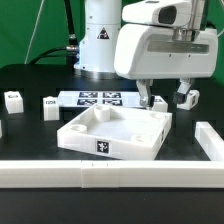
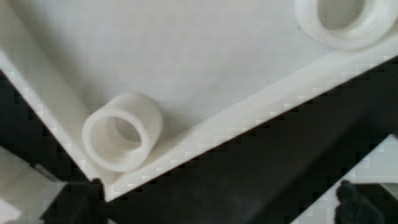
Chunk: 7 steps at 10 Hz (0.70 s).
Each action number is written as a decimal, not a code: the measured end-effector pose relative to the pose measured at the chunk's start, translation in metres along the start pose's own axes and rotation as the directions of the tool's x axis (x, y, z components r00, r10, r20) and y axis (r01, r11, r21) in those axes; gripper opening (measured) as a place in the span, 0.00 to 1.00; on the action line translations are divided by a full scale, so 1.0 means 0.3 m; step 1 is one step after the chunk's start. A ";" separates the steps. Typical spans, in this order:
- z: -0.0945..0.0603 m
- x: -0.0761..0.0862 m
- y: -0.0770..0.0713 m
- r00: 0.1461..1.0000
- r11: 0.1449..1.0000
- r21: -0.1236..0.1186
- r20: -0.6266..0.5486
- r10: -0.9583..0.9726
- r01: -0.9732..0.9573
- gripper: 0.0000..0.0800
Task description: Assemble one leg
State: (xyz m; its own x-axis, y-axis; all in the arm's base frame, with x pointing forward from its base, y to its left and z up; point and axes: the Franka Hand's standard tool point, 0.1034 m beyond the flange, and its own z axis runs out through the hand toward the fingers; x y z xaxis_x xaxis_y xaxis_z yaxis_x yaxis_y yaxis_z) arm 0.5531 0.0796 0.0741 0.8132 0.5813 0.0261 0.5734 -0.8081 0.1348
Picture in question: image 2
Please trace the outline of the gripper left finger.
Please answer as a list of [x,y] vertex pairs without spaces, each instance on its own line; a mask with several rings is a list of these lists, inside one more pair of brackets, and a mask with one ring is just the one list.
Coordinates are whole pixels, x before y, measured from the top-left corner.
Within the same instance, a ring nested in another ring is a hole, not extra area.
[[109,224],[104,183],[70,182],[42,215],[45,224]]

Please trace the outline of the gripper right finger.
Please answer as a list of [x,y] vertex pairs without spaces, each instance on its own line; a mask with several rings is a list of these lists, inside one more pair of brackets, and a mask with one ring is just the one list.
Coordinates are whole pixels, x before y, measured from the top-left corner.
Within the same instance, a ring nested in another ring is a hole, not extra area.
[[381,183],[344,181],[336,190],[335,224],[388,224],[383,200],[390,192]]

